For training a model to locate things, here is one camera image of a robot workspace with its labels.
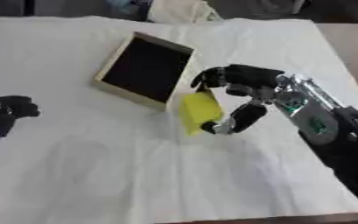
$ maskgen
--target white bag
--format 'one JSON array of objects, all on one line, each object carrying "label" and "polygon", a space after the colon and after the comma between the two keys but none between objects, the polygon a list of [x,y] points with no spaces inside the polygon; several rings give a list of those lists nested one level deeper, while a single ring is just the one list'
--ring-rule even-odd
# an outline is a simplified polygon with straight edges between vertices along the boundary
[{"label": "white bag", "polygon": [[207,2],[201,0],[154,0],[148,18],[150,21],[161,24],[222,20]]}]

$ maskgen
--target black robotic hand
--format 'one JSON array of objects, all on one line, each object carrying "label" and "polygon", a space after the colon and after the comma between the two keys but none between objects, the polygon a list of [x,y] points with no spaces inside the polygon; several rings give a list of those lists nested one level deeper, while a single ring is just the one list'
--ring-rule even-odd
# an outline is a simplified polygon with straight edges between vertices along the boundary
[{"label": "black robotic hand", "polygon": [[201,128],[212,134],[227,135],[249,128],[267,114],[267,108],[262,105],[264,90],[273,92],[277,87],[277,77],[283,73],[279,70],[245,65],[214,67],[200,73],[191,84],[198,92],[227,87],[228,95],[250,96],[253,99],[235,110],[225,123],[219,125],[216,122],[206,122]]},{"label": "black robotic hand", "polygon": [[0,138],[6,137],[17,119],[39,116],[39,108],[27,96],[0,97]]},{"label": "black robotic hand", "polygon": [[279,70],[245,65],[214,67],[200,73],[193,80],[191,87],[200,85],[201,88],[220,88],[230,84],[254,89],[276,88],[277,77],[283,73]]}]

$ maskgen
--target white cloth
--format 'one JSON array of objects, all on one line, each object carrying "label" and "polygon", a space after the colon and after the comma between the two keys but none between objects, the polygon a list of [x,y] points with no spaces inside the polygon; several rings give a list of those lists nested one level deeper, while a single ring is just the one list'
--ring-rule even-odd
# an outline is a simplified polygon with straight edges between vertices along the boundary
[{"label": "white cloth", "polygon": [[[166,113],[90,85],[133,31],[196,49]],[[236,136],[184,134],[180,94],[202,69],[229,63],[312,76],[358,108],[357,84],[311,22],[0,18],[0,95],[29,95],[42,109],[0,142],[0,224],[358,212],[358,199],[275,109]]]}]

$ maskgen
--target yellow block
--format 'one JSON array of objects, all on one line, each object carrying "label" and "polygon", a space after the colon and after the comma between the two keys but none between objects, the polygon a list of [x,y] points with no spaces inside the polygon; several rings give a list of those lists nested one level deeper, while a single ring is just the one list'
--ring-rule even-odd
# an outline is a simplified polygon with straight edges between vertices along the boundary
[{"label": "yellow block", "polygon": [[186,133],[193,136],[201,132],[201,125],[210,121],[219,121],[223,111],[211,92],[187,94],[179,107],[179,116]]}]

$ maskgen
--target robotic hand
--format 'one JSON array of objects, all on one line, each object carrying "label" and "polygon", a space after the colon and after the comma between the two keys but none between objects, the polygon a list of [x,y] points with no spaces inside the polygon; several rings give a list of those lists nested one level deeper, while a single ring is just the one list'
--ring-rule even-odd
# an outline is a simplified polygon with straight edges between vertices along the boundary
[{"label": "robotic hand", "polygon": [[297,128],[324,165],[358,198],[358,111],[343,107],[313,80],[252,66],[211,68],[192,83],[198,91],[226,88],[228,95],[250,96],[222,124],[206,122],[202,129],[230,135],[246,130],[275,105]]},{"label": "robotic hand", "polygon": [[35,116],[39,116],[39,108],[30,97],[0,97],[0,139],[8,135],[17,119]]},{"label": "robotic hand", "polygon": [[263,104],[272,104],[274,89],[278,86],[277,77],[283,73],[254,66],[231,65],[211,68],[199,74],[191,84],[192,88],[199,86],[198,91],[226,87],[228,95],[252,97],[250,103],[235,110],[227,121],[222,124],[206,122],[201,128],[213,134],[230,135],[250,127],[267,114]]}]

